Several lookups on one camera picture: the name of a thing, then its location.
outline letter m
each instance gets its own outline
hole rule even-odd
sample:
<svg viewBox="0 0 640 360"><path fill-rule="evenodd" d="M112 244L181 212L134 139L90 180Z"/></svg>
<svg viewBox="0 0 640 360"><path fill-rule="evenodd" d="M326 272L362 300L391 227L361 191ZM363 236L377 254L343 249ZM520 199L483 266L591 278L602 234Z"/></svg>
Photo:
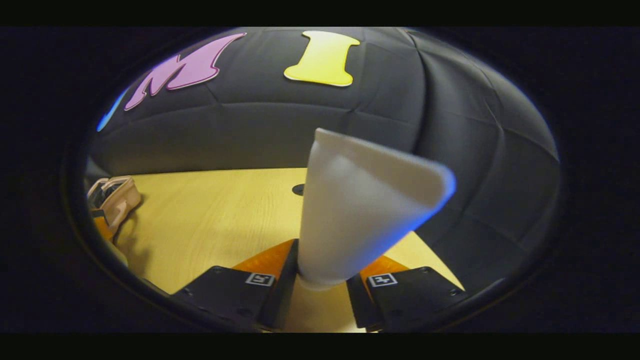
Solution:
<svg viewBox="0 0 640 360"><path fill-rule="evenodd" d="M145 99L145 96L147 96L145 91L147 87L151 90L151 96L157 94L176 72L178 72L178 74L167 84L167 90L186 88L187 86L215 78L220 70L214 65L222 53L222 50L235 39L245 35L246 33L240 33L219 38L197 49L182 60L180 59L180 55L166 60L151 70L149 75L145 77L133 93L129 102L124 106L124 110L131 110L141 103L142 100Z"/></svg>

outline black padded wall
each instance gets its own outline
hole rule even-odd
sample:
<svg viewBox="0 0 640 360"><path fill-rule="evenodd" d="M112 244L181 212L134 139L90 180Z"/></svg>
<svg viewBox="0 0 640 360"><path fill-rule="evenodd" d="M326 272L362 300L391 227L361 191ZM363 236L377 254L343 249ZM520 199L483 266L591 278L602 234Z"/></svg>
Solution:
<svg viewBox="0 0 640 360"><path fill-rule="evenodd" d="M360 41L336 87L287 79L314 28L240 28L189 47L182 57L246 32L221 53L213 79L163 87L124 104L92 156L111 175L231 168L305 167L317 127L447 165L452 199L418 235L476 292L509 273L545 235L560 166L540 113L487 64L433 37L400 28L319 28Z"/></svg>
<svg viewBox="0 0 640 360"><path fill-rule="evenodd" d="M345 70L353 84L293 81L284 70L299 62L314 28L239 28L213 79L178 90L164 87L130 111L125 103L147 74L129 87L93 157L114 175L229 168L304 167L318 127L402 151L417 141L425 74L410 37L400 29L321 28L358 39Z"/></svg>
<svg viewBox="0 0 640 360"><path fill-rule="evenodd" d="M457 189L417 230L470 291L537 249L560 184L552 135L530 100L481 61L411 32L428 76L416 153L447 165Z"/></svg>

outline white paper cone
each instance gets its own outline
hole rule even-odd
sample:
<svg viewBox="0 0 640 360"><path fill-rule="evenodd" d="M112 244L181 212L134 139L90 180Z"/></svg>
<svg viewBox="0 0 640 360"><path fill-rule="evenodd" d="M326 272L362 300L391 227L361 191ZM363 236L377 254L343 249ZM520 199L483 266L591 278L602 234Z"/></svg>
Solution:
<svg viewBox="0 0 640 360"><path fill-rule="evenodd" d="M300 229L301 283L326 290L356 275L437 213L455 187L441 164L316 129Z"/></svg>

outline orange gripper pad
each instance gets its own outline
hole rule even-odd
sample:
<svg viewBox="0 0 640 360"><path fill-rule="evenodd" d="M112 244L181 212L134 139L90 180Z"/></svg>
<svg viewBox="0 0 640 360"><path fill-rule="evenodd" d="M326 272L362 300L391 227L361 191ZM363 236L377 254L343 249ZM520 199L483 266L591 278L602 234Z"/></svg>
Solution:
<svg viewBox="0 0 640 360"><path fill-rule="evenodd" d="M244 260L242 263L232 267L232 269L246 272L257 272L260 274L271 274L276 277L276 280L278 280L294 240L295 239L285 241L279 245L271 247L252 258Z"/></svg>
<svg viewBox="0 0 640 360"><path fill-rule="evenodd" d="M409 270L408 267L398 263L397 261L391 260L386 256L380 256L376 261L372 262L366 268L362 269L360 272L360 278L364 283L365 289L367 289L367 293L369 293L369 297L371 297L371 292L369 291L369 285L367 284L367 279L370 276L379 275L379 274L388 274L392 272L400 272Z"/></svg>

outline light wooden table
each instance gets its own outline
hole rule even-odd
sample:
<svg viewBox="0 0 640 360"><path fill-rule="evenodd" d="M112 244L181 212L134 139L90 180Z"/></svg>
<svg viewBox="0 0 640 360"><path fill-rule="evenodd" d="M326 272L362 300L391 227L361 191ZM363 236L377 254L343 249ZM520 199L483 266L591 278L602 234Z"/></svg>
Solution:
<svg viewBox="0 0 640 360"><path fill-rule="evenodd" d="M297 238L305 168L218 170L134 176L142 203L120 226L116 246L129 268L175 293L214 265L232 267ZM413 232L386 256L409 268L430 266L462 287ZM364 332L355 325L346 284L313 292L296 281L284 331Z"/></svg>

